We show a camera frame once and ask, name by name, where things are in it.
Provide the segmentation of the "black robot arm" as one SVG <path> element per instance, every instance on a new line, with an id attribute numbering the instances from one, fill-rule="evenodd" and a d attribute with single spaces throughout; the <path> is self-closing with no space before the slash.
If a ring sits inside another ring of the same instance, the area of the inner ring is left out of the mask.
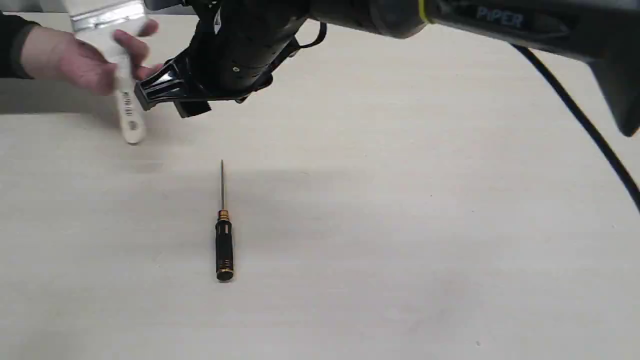
<path id="1" fill-rule="evenodd" d="M 620 132 L 639 129 L 637 0 L 183 0 L 199 21 L 190 44 L 138 82 L 144 110 L 172 102 L 182 117 L 211 101 L 242 103 L 272 84 L 274 71 L 303 46 L 312 19 L 395 39 L 442 25 L 588 64 Z"/>

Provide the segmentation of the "person's bare hand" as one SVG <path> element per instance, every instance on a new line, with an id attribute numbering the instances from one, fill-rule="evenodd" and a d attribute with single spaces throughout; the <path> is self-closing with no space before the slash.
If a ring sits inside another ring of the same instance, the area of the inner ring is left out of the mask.
<path id="1" fill-rule="evenodd" d="M 146 79 L 162 68 L 162 64 L 144 64 L 151 50 L 141 40 L 154 35 L 158 29 L 158 22 L 151 19 L 146 21 L 139 36 L 123 30 L 115 30 L 112 35 L 115 43 L 130 56 L 131 73 L 135 80 Z M 57 30 L 55 35 L 57 39 L 47 57 L 52 78 L 95 95 L 110 95 L 115 89 L 118 66 L 105 59 L 94 46 L 80 41 L 70 32 Z"/>

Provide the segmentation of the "person's forearm black sleeve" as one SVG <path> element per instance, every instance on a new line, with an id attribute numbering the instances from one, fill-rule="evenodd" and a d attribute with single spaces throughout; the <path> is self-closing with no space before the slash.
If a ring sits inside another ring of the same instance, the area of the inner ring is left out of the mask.
<path id="1" fill-rule="evenodd" d="M 60 78 L 60 51 L 69 34 L 16 14 L 0 16 L 0 77 L 53 80 Z"/>

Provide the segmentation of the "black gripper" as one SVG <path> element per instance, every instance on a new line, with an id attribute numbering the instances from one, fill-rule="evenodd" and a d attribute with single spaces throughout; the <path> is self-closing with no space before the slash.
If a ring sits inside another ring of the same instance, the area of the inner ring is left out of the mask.
<path id="1" fill-rule="evenodd" d="M 308 0 L 187 0 L 185 5 L 199 19 L 189 46 L 192 71 L 187 60 L 167 60 L 134 88 L 143 111 L 173 103 L 181 119 L 210 112 L 208 101 L 244 103 L 268 87 L 274 61 L 310 12 Z"/>

